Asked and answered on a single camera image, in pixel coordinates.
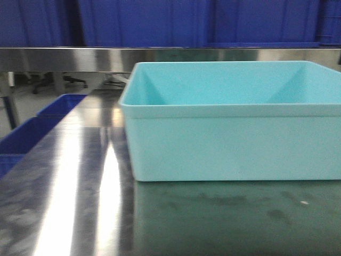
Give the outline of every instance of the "metal surface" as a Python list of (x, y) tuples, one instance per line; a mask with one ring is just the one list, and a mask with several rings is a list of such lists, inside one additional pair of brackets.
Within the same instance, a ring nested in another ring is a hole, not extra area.
[(0, 48), (1, 71), (131, 72), (142, 61), (309, 60), (341, 70), (341, 49)]
[(9, 82), (9, 74), (7, 72), (0, 72), (0, 96), (4, 102), (10, 127), (14, 129), (19, 125), (20, 121)]
[(341, 254), (341, 181), (135, 182), (119, 96), (93, 91), (0, 181), (0, 255)]
[(128, 83), (129, 82), (129, 79), (126, 79), (124, 76), (122, 75), (117, 75), (117, 74), (112, 74), (112, 77), (120, 82), (123, 82), (123, 83)]

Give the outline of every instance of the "table surface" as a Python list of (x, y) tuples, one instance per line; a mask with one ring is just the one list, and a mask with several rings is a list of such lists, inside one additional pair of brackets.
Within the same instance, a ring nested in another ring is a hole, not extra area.
[(341, 255), (341, 181), (134, 181), (120, 94), (94, 90), (0, 181), (0, 255)]

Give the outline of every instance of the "blue crate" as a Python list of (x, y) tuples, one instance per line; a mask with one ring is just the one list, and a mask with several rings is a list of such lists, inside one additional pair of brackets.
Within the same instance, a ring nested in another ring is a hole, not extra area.
[(81, 45), (77, 0), (0, 1), (0, 46)]
[(25, 154), (0, 154), (0, 179), (19, 162)]
[(37, 116), (63, 118), (85, 97), (86, 94), (63, 94), (37, 112)]
[(319, 12), (317, 39), (322, 45), (341, 44), (341, 1), (322, 0)]
[(87, 46), (201, 47), (210, 0), (78, 0)]
[(0, 177), (22, 159), (59, 121), (58, 118), (33, 117), (0, 140)]
[(341, 179), (340, 88), (307, 61), (138, 63), (119, 100), (134, 177)]
[(314, 47), (319, 0), (216, 0), (208, 46)]

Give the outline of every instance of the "stainless steel shelf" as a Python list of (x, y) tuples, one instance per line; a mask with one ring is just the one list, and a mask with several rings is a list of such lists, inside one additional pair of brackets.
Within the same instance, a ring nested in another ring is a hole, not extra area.
[(144, 61), (308, 60), (335, 70), (341, 49), (0, 48), (0, 71), (131, 72)]

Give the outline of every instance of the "blue plastic crate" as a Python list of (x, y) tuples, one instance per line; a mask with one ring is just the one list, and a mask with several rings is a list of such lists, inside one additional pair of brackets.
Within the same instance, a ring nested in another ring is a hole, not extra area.
[(209, 0), (78, 0), (87, 46), (201, 47)]
[(0, 140), (0, 177), (22, 159), (59, 121), (58, 118), (33, 117)]
[(77, 0), (1, 0), (0, 46), (82, 44)]
[(63, 94), (37, 112), (37, 116), (63, 118), (85, 97), (86, 94)]
[(322, 45), (341, 44), (340, 0), (321, 0), (317, 39)]
[(313, 47), (319, 0), (216, 0), (208, 46)]
[(137, 180), (341, 179), (341, 73), (321, 65), (138, 63), (119, 103)]
[(0, 154), (0, 179), (19, 162), (25, 154)]

